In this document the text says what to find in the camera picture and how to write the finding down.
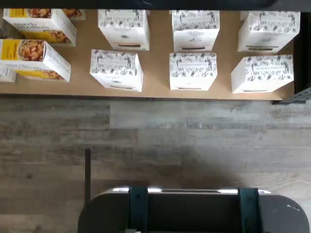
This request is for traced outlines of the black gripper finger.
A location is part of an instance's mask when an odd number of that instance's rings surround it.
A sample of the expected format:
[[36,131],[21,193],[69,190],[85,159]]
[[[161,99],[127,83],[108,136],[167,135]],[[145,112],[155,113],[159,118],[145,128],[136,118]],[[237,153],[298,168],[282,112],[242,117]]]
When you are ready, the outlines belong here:
[[261,212],[259,204],[259,192],[257,188],[238,189],[241,232],[261,232]]
[[132,186],[129,188],[128,229],[135,232],[148,232],[148,188]]

